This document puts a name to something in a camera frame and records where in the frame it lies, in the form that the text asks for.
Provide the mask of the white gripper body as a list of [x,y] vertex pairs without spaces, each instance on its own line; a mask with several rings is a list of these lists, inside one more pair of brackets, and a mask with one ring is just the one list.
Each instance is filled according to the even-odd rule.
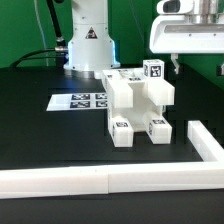
[[155,54],[224,53],[224,19],[193,24],[188,16],[158,16],[151,27],[150,50]]

